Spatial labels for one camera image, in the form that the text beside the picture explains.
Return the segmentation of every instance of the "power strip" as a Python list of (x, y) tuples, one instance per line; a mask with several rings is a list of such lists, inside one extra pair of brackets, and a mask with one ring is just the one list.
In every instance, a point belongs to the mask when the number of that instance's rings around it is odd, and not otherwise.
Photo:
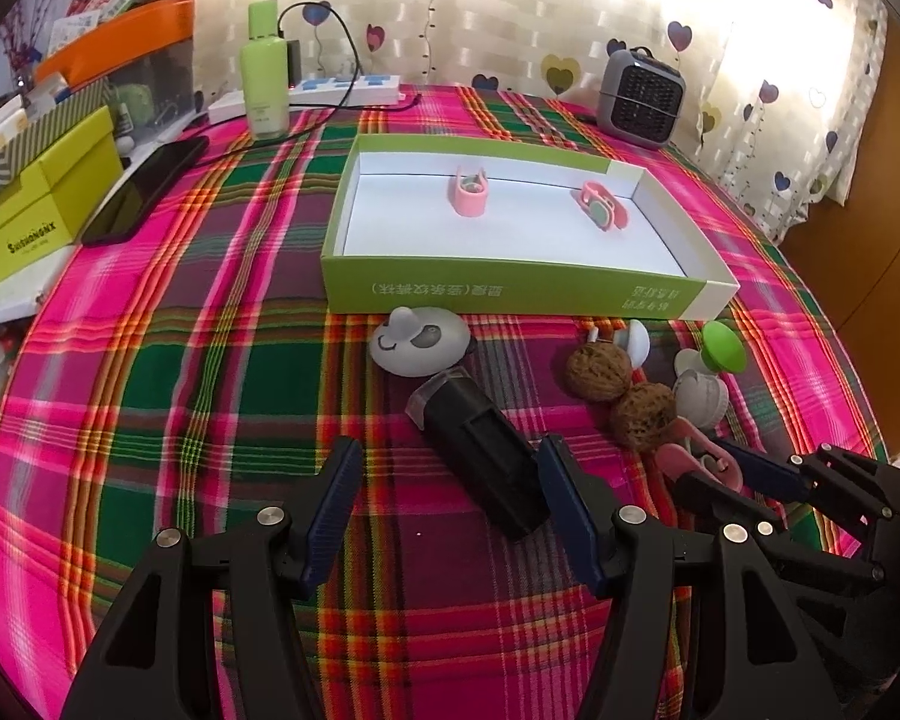
[[(337, 105), (350, 86), (351, 79), (308, 79), (287, 90), (288, 104), (295, 110), (316, 105)], [(396, 105), (400, 94), (400, 76), (360, 76), (353, 86), (347, 105)], [(239, 119), (247, 112), (244, 92), (227, 92), (207, 107), (210, 124)]]

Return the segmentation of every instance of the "portable heater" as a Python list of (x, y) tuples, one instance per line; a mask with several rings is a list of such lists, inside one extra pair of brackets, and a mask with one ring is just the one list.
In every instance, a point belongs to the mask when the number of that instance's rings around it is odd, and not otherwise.
[(597, 127), (637, 146), (660, 148), (677, 124), (685, 89), (679, 72), (649, 49), (617, 50), (604, 71)]

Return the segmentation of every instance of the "curtain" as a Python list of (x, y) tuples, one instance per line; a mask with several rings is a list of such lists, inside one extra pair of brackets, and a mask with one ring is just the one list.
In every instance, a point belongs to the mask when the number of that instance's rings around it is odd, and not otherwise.
[[(240, 88), (252, 1), (196, 1), (194, 85), (209, 100)], [(607, 55), (646, 47), (687, 85), (674, 145), (777, 242), (842, 169), (847, 186), (887, 23), (879, 0), (311, 1), (343, 16), (365, 71), (410, 83), (594, 106)], [(351, 72), (324, 8), (296, 9), (283, 28), (304, 76)]]

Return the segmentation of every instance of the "green bottle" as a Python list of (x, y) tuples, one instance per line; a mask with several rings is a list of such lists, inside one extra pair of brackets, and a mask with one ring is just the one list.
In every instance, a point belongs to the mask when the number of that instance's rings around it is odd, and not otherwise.
[(290, 131), (287, 42), (277, 37), (276, 0), (252, 2), (250, 42), (240, 49), (247, 126), (255, 140), (282, 138)]

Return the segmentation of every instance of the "wooden cabinet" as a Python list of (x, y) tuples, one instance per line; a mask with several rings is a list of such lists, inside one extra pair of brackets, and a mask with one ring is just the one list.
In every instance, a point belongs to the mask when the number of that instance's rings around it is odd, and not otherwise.
[(845, 207), (830, 200), (780, 250), (850, 354), (890, 454), (900, 451), (900, 27), (891, 23)]

